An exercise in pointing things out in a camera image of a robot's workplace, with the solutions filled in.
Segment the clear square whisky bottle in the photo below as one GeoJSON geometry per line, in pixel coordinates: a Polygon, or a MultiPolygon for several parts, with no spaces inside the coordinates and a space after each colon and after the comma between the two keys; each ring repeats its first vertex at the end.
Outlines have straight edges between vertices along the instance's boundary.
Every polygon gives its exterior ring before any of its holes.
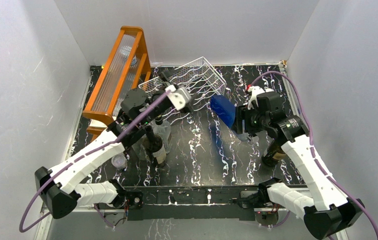
{"type": "Polygon", "coordinates": [[[155,134],[158,134],[161,137],[165,151],[167,154],[169,154],[172,147],[171,124],[168,121],[164,120],[161,115],[159,115],[154,119],[153,131],[155,134]]]}

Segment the dark green wine bottle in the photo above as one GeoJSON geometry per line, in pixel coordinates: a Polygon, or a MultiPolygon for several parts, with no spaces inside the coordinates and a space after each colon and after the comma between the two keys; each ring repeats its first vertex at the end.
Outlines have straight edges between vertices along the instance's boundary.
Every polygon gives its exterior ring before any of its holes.
{"type": "Polygon", "coordinates": [[[142,145],[149,160],[157,167],[165,166],[166,151],[165,145],[160,135],[153,131],[153,127],[146,126],[144,128],[145,136],[142,140],[142,145]]]}

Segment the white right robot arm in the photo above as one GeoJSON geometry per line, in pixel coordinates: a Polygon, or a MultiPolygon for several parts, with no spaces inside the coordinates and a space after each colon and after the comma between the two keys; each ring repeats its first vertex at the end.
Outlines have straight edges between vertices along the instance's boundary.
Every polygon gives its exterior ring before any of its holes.
{"type": "Polygon", "coordinates": [[[292,160],[310,193],[306,196],[274,177],[260,183],[256,193],[240,197],[240,206],[247,203],[256,207],[284,206],[301,217],[318,240],[352,226],[363,213],[362,202],[347,196],[333,183],[333,177],[310,143],[311,133],[299,116],[287,116],[281,109],[239,106],[232,129],[250,134],[266,131],[292,160]]]}

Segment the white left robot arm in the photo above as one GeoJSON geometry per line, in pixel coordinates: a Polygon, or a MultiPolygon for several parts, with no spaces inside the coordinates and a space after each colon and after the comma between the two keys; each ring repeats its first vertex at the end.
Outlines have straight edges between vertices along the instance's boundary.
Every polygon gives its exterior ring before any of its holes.
{"type": "Polygon", "coordinates": [[[89,145],[64,162],[35,172],[37,196],[41,197],[54,219],[71,213],[76,207],[107,204],[124,206],[128,193],[116,180],[82,184],[91,172],[106,161],[131,148],[141,139],[146,126],[169,109],[181,110],[190,102],[187,88],[172,84],[162,72],[162,86],[152,96],[139,87],[129,90],[120,104],[116,120],[89,145]]]}

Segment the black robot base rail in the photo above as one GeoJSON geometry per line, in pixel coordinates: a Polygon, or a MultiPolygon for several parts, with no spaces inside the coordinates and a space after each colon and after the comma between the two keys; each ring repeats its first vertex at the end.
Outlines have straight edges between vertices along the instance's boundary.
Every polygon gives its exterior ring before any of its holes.
{"type": "Polygon", "coordinates": [[[126,202],[105,203],[106,214],[122,213],[129,221],[154,219],[238,219],[276,224],[287,210],[275,203],[260,203],[258,188],[248,186],[135,186],[126,188],[126,202]]]}

